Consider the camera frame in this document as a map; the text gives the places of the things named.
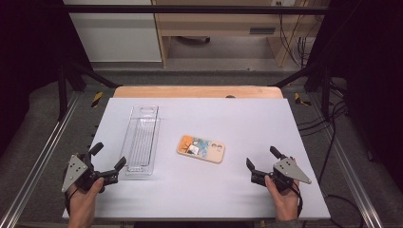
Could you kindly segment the beige patterned phone case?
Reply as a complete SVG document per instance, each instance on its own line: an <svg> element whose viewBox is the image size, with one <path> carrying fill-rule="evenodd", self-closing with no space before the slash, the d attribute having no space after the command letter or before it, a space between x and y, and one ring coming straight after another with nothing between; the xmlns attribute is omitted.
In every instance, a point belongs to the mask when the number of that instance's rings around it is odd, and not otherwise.
<svg viewBox="0 0 403 228"><path fill-rule="evenodd" d="M225 144L184 135L177 146L177 152L205 162L221 163L225 152Z"/></svg>

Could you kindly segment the black horizontal frame bar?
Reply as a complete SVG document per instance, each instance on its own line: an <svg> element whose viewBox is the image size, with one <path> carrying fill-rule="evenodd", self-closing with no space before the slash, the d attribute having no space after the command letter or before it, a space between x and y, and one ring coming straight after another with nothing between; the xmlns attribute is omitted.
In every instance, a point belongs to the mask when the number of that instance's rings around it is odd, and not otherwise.
<svg viewBox="0 0 403 228"><path fill-rule="evenodd" d="M207 14L301 14L325 15L326 7L245 7L245 6L145 6L145 5L64 5L74 13L207 13Z"/></svg>

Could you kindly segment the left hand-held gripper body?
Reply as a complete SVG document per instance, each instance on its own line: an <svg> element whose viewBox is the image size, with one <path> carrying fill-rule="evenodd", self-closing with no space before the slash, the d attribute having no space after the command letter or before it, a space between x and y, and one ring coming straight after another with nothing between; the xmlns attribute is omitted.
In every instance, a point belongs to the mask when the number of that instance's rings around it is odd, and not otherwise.
<svg viewBox="0 0 403 228"><path fill-rule="evenodd" d="M67 164L62 192L66 193L68 188L75 185L79 189L88 191L93 183L99 179L104 179L102 190L110 184L118 182L119 171L114 168L109 171L99 172L94 170L94 165L88 155L72 155Z"/></svg>

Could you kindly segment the light wooden desk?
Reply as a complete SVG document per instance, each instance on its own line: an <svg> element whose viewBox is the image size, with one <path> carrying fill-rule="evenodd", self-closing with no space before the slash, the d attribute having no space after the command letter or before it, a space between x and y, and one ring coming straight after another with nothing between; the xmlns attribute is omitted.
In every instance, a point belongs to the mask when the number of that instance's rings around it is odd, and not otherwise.
<svg viewBox="0 0 403 228"><path fill-rule="evenodd" d="M245 6L245 7L326 7L329 0L151 0L154 6ZM265 37L279 67L291 56L298 37L317 36L321 16L264 14L178 14L155 15L162 37L259 36ZM250 28L275 28L272 35L251 35Z"/></svg>

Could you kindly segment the person's right hand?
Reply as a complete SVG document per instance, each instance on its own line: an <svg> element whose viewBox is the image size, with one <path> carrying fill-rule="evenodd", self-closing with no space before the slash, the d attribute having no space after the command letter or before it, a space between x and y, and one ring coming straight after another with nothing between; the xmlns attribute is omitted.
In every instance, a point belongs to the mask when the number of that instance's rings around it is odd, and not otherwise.
<svg viewBox="0 0 403 228"><path fill-rule="evenodd" d="M276 185L273 183L269 176L265 176L266 188L273 198L276 209L276 220L278 222L291 221L298 218L297 206L299 197L297 195L297 189L299 187L299 181L295 180L293 188L294 190L284 190L279 192Z"/></svg>

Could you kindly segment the wooden table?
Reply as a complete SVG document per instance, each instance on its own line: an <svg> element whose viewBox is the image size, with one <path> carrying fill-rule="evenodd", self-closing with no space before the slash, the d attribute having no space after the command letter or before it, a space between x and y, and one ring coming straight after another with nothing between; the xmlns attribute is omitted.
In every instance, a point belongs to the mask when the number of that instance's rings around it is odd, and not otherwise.
<svg viewBox="0 0 403 228"><path fill-rule="evenodd" d="M282 99L275 86L257 85L136 85L120 86L114 98L268 98Z"/></svg>

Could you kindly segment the white cabinet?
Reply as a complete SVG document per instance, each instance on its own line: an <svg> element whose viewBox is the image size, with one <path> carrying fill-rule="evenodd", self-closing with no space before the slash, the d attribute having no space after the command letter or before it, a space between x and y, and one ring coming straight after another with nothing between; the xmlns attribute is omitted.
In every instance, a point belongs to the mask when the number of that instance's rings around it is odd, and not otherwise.
<svg viewBox="0 0 403 228"><path fill-rule="evenodd" d="M71 13L91 63L160 62L152 13Z"/></svg>

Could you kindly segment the black curtain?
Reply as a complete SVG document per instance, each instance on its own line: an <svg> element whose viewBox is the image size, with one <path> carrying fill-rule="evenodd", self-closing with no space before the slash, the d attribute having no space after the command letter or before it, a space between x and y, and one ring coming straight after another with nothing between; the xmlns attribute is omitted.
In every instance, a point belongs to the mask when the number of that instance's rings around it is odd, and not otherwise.
<svg viewBox="0 0 403 228"><path fill-rule="evenodd" d="M0 156L29 110L32 91L57 80L64 61L91 64L64 0L0 0Z"/></svg>
<svg viewBox="0 0 403 228"><path fill-rule="evenodd" d="M347 103L370 150L403 191L403 0L331 0L345 13L324 17L311 60L325 44L332 76L347 82Z"/></svg>

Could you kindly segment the black metal stand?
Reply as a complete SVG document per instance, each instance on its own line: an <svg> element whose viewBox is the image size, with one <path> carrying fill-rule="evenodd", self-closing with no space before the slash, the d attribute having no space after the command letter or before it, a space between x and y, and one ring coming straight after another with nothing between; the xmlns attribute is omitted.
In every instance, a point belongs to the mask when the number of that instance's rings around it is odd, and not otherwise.
<svg viewBox="0 0 403 228"><path fill-rule="evenodd" d="M309 66L299 70L291 76L274 84L275 87L282 88L289 85L296 79L307 76L308 79L304 85L307 92L315 92L321 87L320 112L326 121L330 120L330 82L331 76L326 64L312 63Z"/></svg>
<svg viewBox="0 0 403 228"><path fill-rule="evenodd" d="M89 76L104 86L110 88L119 87L118 84L109 81L90 67L80 65L77 62L62 63L58 69L59 121L63 120L67 115L67 83L70 83L74 91L84 91L86 83L82 78L83 75Z"/></svg>

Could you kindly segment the aluminium frame rail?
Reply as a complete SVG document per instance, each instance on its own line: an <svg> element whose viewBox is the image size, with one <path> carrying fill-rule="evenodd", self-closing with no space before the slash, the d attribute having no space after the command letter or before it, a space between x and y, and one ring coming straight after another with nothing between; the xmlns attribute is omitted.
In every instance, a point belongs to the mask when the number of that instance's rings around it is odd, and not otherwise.
<svg viewBox="0 0 403 228"><path fill-rule="evenodd" d="M76 109L77 103L82 96L81 92L73 92L67 104L65 116L54 126L48 140L43 147L38 159L31 168L27 178L15 197L7 213L0 219L0 228L14 228L24 211L32 192L40 180L47 164L52 156L58 142L69 123L69 120Z"/></svg>
<svg viewBox="0 0 403 228"><path fill-rule="evenodd" d="M349 161L340 141L336 136L336 126L331 123L331 125L325 129L325 132L329 142L331 143L330 148L334 150L338 166L343 173L344 179L347 182L358 207L358 211L363 217L367 227L384 228L378 213L374 209L374 206L355 171L353 164Z"/></svg>

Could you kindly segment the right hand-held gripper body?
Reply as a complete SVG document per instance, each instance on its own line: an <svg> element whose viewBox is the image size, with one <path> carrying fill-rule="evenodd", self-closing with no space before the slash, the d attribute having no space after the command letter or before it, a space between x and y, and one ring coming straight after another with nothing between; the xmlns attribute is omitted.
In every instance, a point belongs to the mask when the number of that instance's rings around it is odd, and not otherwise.
<svg viewBox="0 0 403 228"><path fill-rule="evenodd" d="M311 184L312 181L305 173L297 166L292 158L285 158L273 165L273 171L266 173L259 171L251 164L251 182L266 186L264 177L268 176L279 192L287 190L293 186L294 180L302 181Z"/></svg>

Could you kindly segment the white table board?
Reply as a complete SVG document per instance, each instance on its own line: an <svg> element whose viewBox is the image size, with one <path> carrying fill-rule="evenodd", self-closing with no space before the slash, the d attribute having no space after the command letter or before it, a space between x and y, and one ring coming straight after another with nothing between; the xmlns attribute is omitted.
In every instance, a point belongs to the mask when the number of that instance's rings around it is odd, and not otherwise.
<svg viewBox="0 0 403 228"><path fill-rule="evenodd" d="M107 220L248 220L274 216L266 188L251 181L246 164L270 172L270 147L296 158L311 180L299 188L302 219L330 216L297 125L285 99L127 99L108 101L94 140L103 149L92 162L100 171L119 160L130 112L138 105L159 108L159 136L153 173L145 179L109 185L98 196L95 216ZM184 135L223 143L220 163L177 151Z"/></svg>

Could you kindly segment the yellow black tape strip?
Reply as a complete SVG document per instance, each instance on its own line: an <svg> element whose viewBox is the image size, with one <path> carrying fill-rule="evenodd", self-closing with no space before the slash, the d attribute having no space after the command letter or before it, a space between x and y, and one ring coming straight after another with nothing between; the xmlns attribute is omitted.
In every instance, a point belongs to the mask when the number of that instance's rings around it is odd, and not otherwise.
<svg viewBox="0 0 403 228"><path fill-rule="evenodd" d="M103 92L99 91L95 94L94 99L91 103L91 107L97 107L98 103L100 102L101 98L103 96Z"/></svg>
<svg viewBox="0 0 403 228"><path fill-rule="evenodd" d="M311 102L302 101L298 93L295 93L295 103L296 105L305 105L305 106L312 105Z"/></svg>

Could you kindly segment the clear plastic tray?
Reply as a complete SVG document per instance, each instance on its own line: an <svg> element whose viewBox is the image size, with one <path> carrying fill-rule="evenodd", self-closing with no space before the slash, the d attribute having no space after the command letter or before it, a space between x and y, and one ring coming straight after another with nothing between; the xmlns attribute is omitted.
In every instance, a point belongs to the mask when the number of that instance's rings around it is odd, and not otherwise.
<svg viewBox="0 0 403 228"><path fill-rule="evenodd" d="M157 105L135 105L131 108L121 150L121 156L126 158L122 169L126 179L142 179L152 175L159 125Z"/></svg>

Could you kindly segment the person's left hand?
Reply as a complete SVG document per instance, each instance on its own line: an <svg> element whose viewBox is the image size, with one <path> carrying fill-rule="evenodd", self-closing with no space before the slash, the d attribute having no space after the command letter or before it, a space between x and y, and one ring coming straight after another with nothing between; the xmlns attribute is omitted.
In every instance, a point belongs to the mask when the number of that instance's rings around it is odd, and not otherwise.
<svg viewBox="0 0 403 228"><path fill-rule="evenodd" d="M86 191L81 191L75 185L68 189L69 194L69 220L92 221L95 216L96 197L101 191L104 184L104 179L97 179Z"/></svg>

